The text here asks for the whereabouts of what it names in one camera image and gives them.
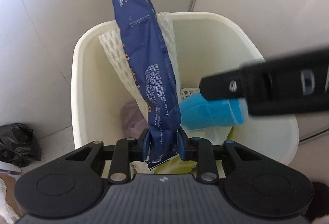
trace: screw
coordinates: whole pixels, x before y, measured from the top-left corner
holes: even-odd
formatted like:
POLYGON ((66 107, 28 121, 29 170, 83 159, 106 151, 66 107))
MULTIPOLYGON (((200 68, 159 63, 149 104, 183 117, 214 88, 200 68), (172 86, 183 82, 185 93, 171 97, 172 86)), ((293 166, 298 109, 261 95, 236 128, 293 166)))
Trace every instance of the screw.
POLYGON ((231 92, 235 93, 236 92, 236 81, 235 80, 232 80, 230 82, 230 85, 228 86, 228 88, 229 88, 229 90, 231 92))
POLYGON ((126 174, 124 173, 113 173, 111 176, 110 176, 110 179, 113 180, 113 181, 123 181, 126 179, 126 174))
POLYGON ((212 172, 206 172, 201 174, 201 179, 203 179, 204 181, 213 181, 217 179, 217 175, 212 172))

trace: white trash bin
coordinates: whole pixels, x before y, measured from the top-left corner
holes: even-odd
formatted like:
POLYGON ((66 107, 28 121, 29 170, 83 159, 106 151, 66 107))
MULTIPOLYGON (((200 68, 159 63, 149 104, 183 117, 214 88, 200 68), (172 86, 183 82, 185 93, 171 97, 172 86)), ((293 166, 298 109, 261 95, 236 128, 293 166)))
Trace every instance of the white trash bin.
MULTIPOLYGON (((182 88, 198 87, 201 77, 263 59, 246 34, 229 19, 212 13, 172 13, 182 88)), ((78 41, 71 79, 75 148, 93 140, 114 145, 124 138, 120 109, 133 100, 107 59, 98 36, 117 28, 115 21, 99 24, 78 41)), ((232 139, 283 164, 298 146, 294 116, 248 117, 232 139)))

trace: black object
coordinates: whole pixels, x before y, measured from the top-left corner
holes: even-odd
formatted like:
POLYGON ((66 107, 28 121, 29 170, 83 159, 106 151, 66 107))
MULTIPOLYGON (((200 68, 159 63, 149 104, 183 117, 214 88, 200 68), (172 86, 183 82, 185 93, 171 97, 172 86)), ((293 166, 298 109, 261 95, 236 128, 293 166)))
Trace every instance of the black object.
POLYGON ((91 142, 23 175, 15 199, 27 214, 17 223, 282 223, 303 224, 313 195, 301 173, 234 141, 223 146, 178 134, 185 160, 197 161, 196 179, 138 174, 129 162, 143 160, 143 140, 103 146, 91 142), (216 160, 226 178, 219 179, 216 160), (101 179, 112 160, 107 179, 101 179))
POLYGON ((310 221, 329 215, 329 187, 321 182, 313 182, 313 188, 314 196, 305 214, 310 221))
POLYGON ((32 130, 21 123, 0 127, 0 161, 25 167, 41 160, 41 149, 32 130))
POLYGON ((245 98, 254 116, 329 110, 329 49, 202 78, 207 100, 245 98))

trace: black plastic bag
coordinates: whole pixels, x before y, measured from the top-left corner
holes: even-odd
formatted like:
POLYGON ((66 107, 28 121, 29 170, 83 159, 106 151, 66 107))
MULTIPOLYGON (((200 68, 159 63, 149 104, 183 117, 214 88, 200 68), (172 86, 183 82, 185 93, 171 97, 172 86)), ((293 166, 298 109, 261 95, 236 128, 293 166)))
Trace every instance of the black plastic bag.
POLYGON ((26 125, 14 123, 0 127, 0 161, 20 168, 41 160, 41 148, 26 125))

